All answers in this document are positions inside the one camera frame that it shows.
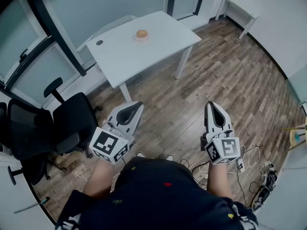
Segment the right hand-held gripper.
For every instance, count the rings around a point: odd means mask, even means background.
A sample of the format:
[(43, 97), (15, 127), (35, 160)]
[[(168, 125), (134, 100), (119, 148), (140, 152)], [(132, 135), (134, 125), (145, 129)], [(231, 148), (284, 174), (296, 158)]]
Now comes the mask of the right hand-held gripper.
[[(201, 136), (201, 151), (207, 152), (211, 164), (230, 163), (241, 156), (239, 137), (231, 129), (230, 116), (220, 105), (212, 101), (206, 104), (204, 124), (207, 134)], [(225, 132), (213, 134), (216, 127)]]

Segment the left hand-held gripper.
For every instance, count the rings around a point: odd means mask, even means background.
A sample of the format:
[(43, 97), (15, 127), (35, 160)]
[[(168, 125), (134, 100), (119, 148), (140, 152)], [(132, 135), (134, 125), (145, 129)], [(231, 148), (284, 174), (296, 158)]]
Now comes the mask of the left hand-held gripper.
[(143, 102), (127, 102), (116, 106), (108, 116), (109, 122), (97, 127), (93, 134), (90, 142), (93, 154), (111, 164), (123, 158), (134, 144), (132, 135), (140, 123), (143, 110)]

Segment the person's right forearm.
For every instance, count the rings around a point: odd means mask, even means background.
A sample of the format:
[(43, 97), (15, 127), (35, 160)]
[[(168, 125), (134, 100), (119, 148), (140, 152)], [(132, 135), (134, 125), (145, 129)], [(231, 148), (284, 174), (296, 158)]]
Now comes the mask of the person's right forearm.
[(225, 164), (211, 164), (208, 170), (207, 190), (219, 197), (233, 199)]

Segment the person's left forearm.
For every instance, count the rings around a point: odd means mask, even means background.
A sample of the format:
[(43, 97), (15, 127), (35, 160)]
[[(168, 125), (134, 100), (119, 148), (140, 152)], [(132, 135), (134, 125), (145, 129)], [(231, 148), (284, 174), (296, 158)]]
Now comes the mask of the person's left forearm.
[(110, 194), (115, 166), (103, 159), (98, 159), (91, 176), (84, 186), (83, 193), (95, 198), (102, 199)]

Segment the wooden stool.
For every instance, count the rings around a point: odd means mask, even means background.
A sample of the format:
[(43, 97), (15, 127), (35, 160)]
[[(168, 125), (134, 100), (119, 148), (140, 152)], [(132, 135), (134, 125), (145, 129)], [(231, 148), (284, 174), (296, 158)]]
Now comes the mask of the wooden stool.
[(300, 145), (307, 144), (307, 117), (305, 118), (305, 123), (298, 127), (291, 128), (280, 128), (281, 131), (290, 131), (289, 140), (290, 140), (290, 149), (287, 151), (294, 150)]

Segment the black and white sneaker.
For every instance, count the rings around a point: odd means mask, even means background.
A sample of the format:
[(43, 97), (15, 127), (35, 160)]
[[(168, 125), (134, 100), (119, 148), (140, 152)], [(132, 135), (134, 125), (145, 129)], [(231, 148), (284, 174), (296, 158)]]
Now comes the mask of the black and white sneaker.
[(274, 190), (277, 181), (276, 172), (277, 171), (275, 170), (268, 170), (266, 173), (261, 175), (260, 188), (251, 203), (251, 209), (253, 212), (256, 212), (263, 206), (264, 202)]

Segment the person's black shirt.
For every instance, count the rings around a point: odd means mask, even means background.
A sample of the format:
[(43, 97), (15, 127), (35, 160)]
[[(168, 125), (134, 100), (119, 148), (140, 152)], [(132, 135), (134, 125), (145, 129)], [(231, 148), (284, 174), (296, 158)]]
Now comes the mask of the person's black shirt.
[(110, 194), (95, 199), (73, 190), (55, 230), (258, 230), (242, 203), (202, 189), (182, 164), (132, 158)]

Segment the black office chair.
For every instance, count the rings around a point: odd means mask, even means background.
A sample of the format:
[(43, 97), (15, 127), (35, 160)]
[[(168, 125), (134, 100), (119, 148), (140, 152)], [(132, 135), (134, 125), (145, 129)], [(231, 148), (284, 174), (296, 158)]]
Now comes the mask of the black office chair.
[(51, 153), (63, 155), (79, 151), (84, 152), (88, 159), (93, 156), (88, 144), (98, 126), (95, 113), (103, 108), (92, 108), (82, 92), (64, 100), (57, 91), (62, 83), (62, 78), (58, 77), (44, 90), (44, 97), (53, 95), (60, 102), (52, 113), (17, 99), (0, 103), (0, 145), (8, 148), (22, 166), (15, 171), (8, 168), (13, 184), (16, 183), (15, 176), (19, 174), (24, 174), (32, 185), (42, 177), (49, 180), (49, 164), (65, 172), (66, 168), (48, 158)]

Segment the small white side table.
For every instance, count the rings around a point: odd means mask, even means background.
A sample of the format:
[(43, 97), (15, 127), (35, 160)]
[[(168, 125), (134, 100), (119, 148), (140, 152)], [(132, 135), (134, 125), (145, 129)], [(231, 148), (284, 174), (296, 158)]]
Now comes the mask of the small white side table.
[(244, 30), (238, 38), (239, 40), (241, 40), (242, 37), (249, 32), (249, 30), (252, 28), (253, 24), (259, 17), (259, 12), (253, 8), (253, 5), (253, 2), (250, 3), (249, 0), (222, 0), (215, 16), (215, 20), (217, 21), (219, 19), (224, 7), (226, 7), (224, 17), (227, 16), (227, 10), (229, 7), (233, 7), (238, 11), (242, 12), (245, 16), (249, 18), (249, 22), (244, 26)]

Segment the thin grey rod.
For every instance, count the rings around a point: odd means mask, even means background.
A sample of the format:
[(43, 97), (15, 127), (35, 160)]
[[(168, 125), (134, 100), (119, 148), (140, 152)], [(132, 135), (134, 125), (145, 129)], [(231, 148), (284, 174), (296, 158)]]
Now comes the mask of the thin grey rod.
[(35, 204), (32, 204), (32, 205), (30, 205), (30, 206), (28, 206), (28, 207), (26, 207), (26, 208), (17, 210), (17, 211), (14, 212), (14, 214), (21, 213), (21, 212), (26, 211), (26, 210), (28, 210), (28, 209), (31, 209), (31, 208), (33, 208), (33, 207), (35, 207), (35, 206), (37, 206), (37, 205), (43, 205), (43, 204), (45, 204), (49, 199), (50, 199), (50, 197), (47, 196), (46, 198), (44, 198), (44, 199), (43, 199), (42, 201), (40, 201), (39, 203), (35, 203)]

